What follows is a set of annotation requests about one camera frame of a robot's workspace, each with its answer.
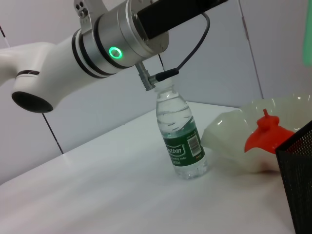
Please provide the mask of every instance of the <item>wall seam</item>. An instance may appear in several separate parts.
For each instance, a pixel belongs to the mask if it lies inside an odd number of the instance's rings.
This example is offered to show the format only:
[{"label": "wall seam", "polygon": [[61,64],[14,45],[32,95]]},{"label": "wall seam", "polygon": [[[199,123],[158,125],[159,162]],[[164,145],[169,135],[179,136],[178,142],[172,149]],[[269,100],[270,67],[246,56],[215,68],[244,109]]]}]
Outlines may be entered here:
[{"label": "wall seam", "polygon": [[58,145],[59,150],[61,151],[61,153],[62,153],[62,155],[63,155],[64,152],[63,152],[63,150],[62,150],[62,148],[61,148],[61,146],[60,146],[60,144],[59,144],[59,142],[58,142],[58,140],[57,140],[57,138],[56,138],[56,136],[55,136],[55,134],[54,134],[54,132],[53,132],[53,130],[52,130],[52,128],[51,128],[49,122],[48,122],[48,120],[47,120],[47,118],[45,117],[44,114],[42,114],[42,116],[43,116],[43,118],[44,118],[46,124],[48,125],[48,127],[49,127],[49,129],[50,129],[50,132],[52,133],[52,136],[53,136],[54,140],[56,141],[56,143],[57,143],[57,145]]},{"label": "wall seam", "polygon": [[[243,8],[240,4],[240,0],[237,0],[238,1],[238,5],[239,5],[239,10],[240,10],[240,13],[242,15],[242,20],[245,20],[245,17],[244,17],[244,13],[243,13]],[[259,89],[260,89],[260,94],[261,94],[261,97],[262,99],[264,99],[264,96],[263,96],[263,92],[262,92],[262,88],[261,88],[261,82],[260,82],[260,79],[259,79],[259,74],[258,74],[258,70],[257,70],[257,65],[255,63],[255,60],[254,60],[254,53],[253,53],[253,49],[252,49],[252,45],[250,43],[250,38],[249,38],[249,33],[248,33],[248,29],[247,29],[247,25],[245,22],[243,22],[244,25],[244,28],[246,30],[246,34],[247,34],[247,41],[248,41],[248,45],[249,45],[249,50],[250,50],[250,53],[251,53],[251,56],[253,58],[253,66],[254,66],[254,70],[255,70],[255,74],[257,76],[257,81],[258,81],[258,85],[259,85]]]},{"label": "wall seam", "polygon": [[4,31],[3,31],[3,29],[1,28],[1,26],[0,26],[0,31],[1,31],[1,33],[2,33],[2,36],[3,36],[3,39],[4,39],[4,42],[5,42],[6,46],[7,46],[8,48],[10,48],[11,46],[10,46],[10,44],[9,44],[9,42],[8,42],[8,40],[7,40],[7,38],[6,38],[5,34],[4,34]]}]

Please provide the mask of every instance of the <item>green indicator light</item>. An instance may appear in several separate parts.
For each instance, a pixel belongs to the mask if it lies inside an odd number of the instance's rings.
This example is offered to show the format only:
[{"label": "green indicator light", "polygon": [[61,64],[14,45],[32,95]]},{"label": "green indicator light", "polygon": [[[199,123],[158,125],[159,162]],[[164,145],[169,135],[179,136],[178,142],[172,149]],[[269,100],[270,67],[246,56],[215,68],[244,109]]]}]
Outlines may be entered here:
[{"label": "green indicator light", "polygon": [[119,48],[114,47],[114,46],[109,49],[109,54],[114,59],[122,58],[122,51]]}]

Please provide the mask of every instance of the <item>black cable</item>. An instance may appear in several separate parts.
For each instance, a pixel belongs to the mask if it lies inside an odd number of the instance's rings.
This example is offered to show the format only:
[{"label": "black cable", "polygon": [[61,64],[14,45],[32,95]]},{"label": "black cable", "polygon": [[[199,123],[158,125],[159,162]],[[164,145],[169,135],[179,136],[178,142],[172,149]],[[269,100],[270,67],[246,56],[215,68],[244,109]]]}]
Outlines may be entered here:
[{"label": "black cable", "polygon": [[205,40],[205,38],[209,32],[209,29],[210,29],[210,18],[207,16],[206,13],[202,13],[202,15],[205,17],[205,19],[207,21],[207,26],[206,26],[205,32],[204,32],[203,36],[201,37],[201,39],[199,40],[198,44],[196,45],[196,47],[191,51],[191,53],[183,60],[183,62],[177,68],[173,68],[173,69],[170,69],[168,71],[156,74],[155,78],[158,82],[161,82],[165,79],[168,79],[170,77],[173,77],[173,76],[176,76],[177,74],[179,74],[179,70],[190,60],[190,58],[197,52],[197,50],[203,44],[203,42],[204,42],[204,40]]},{"label": "black cable", "polygon": [[194,48],[194,50],[184,59],[184,61],[177,67],[178,70],[180,70],[186,63],[188,60],[190,60],[190,58],[197,52],[197,50],[200,48],[200,46],[202,45],[202,43],[204,42],[208,31],[210,29],[210,18],[209,16],[207,16],[206,13],[202,13],[202,15],[205,17],[206,21],[207,21],[207,26],[205,29],[205,32],[203,34],[203,36],[201,37],[199,43],[196,45],[196,47]]}]

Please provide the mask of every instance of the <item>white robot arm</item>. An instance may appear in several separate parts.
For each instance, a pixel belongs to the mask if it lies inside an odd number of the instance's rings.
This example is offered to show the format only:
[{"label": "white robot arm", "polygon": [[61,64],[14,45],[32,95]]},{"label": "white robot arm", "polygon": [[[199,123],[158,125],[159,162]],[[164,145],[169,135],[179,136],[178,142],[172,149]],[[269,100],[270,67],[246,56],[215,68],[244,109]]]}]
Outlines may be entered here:
[{"label": "white robot arm", "polygon": [[108,12],[102,0],[74,0],[81,29],[58,45],[0,50],[0,85],[16,78],[12,99],[35,113],[48,113],[75,90],[134,65],[150,90],[157,79],[141,62],[167,49],[167,31],[225,1],[127,0]]}]

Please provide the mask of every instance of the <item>white table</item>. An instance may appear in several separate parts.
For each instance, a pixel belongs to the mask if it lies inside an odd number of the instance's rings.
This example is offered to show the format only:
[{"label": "white table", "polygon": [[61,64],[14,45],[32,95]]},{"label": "white table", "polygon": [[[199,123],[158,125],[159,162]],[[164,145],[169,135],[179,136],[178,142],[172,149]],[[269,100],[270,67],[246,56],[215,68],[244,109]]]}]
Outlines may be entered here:
[{"label": "white table", "polygon": [[[232,108],[190,103],[199,133]],[[177,178],[151,111],[0,186],[1,234],[293,234],[279,174]]]}]

